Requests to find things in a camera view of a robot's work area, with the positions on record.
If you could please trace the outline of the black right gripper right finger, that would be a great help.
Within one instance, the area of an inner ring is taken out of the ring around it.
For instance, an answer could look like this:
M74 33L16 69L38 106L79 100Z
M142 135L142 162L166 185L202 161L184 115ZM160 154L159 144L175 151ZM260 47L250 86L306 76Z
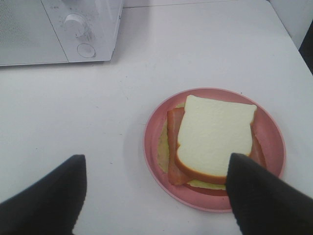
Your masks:
M244 235L311 235L313 200L243 154L231 154L226 178Z

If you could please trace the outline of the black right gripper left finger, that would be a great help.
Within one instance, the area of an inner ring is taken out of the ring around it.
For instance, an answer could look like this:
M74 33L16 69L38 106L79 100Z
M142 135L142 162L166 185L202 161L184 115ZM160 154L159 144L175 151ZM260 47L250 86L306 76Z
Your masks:
M71 235L87 193L86 159L73 155L0 204L2 235Z

